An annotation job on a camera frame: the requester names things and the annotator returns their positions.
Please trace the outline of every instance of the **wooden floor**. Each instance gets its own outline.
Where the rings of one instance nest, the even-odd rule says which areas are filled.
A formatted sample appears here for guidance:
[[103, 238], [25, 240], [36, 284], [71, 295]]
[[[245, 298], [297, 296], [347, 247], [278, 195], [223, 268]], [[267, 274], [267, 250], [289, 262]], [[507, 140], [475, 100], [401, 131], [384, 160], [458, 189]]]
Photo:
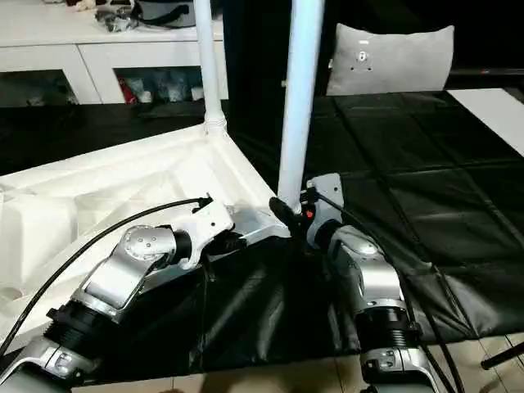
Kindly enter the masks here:
[[[524, 333], [449, 345], [467, 393], [524, 393], [524, 359], [483, 370], [480, 362], [524, 341]], [[447, 372], [440, 348], [431, 348]], [[285, 366], [244, 368], [221, 373], [90, 386], [74, 393], [354, 393], [366, 385], [358, 356], [323, 359]]]

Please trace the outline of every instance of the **red object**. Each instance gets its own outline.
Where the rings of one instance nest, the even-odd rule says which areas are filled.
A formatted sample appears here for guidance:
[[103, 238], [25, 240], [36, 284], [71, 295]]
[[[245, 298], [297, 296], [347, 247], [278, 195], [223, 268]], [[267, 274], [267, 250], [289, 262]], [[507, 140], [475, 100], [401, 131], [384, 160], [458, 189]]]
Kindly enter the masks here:
[[124, 94], [124, 101], [126, 104], [136, 104], [137, 98], [133, 93], [133, 90], [131, 90], [127, 84], [125, 84], [124, 78], [118, 78], [118, 84], [120, 85], [120, 89], [122, 90], [122, 94]]

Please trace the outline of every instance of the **white pole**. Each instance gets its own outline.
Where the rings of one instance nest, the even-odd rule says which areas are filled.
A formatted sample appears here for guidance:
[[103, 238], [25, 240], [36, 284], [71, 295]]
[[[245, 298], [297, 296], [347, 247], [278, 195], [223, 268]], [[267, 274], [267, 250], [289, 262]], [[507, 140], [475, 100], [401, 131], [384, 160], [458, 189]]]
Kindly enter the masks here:
[[293, 0], [278, 197], [300, 211], [300, 190], [322, 34], [324, 0]]
[[211, 129], [225, 130], [226, 118], [220, 105], [210, 0], [195, 0], [194, 5], [204, 101], [206, 103], [206, 128], [207, 131]]

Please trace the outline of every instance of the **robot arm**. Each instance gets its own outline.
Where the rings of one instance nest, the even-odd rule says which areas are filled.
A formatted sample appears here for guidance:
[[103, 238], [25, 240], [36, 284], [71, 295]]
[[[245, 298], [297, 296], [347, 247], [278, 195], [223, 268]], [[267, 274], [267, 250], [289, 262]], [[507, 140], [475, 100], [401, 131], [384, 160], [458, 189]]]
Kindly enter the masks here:
[[85, 278], [71, 299], [47, 316], [49, 329], [35, 337], [0, 375], [1, 393], [69, 391], [111, 348], [120, 321], [153, 271], [177, 264], [194, 268], [203, 248], [233, 228], [218, 202], [188, 219], [161, 227], [128, 229], [111, 254]]
[[298, 218], [281, 201], [270, 206], [296, 237], [327, 255], [328, 268], [346, 301], [359, 337], [363, 379], [368, 393], [438, 392], [430, 364], [419, 347], [420, 329], [410, 320], [398, 273], [384, 250], [362, 230], [344, 225], [341, 212], [326, 201], [343, 205], [338, 174], [308, 182]]

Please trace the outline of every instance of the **white tabletop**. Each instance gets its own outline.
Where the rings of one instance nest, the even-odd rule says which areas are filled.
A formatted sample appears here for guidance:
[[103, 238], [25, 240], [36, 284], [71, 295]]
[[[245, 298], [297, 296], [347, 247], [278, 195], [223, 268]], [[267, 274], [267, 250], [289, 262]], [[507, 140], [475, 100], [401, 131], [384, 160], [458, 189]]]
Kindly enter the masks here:
[[[122, 33], [110, 33], [94, 18], [94, 10], [75, 11], [62, 4], [42, 0], [0, 0], [0, 47], [65, 43], [136, 43], [196, 41], [197, 29], [152, 29], [140, 26]], [[215, 40], [224, 40], [223, 25], [214, 25]]]
[[524, 156], [524, 105], [515, 97], [502, 88], [453, 90], [449, 94]]

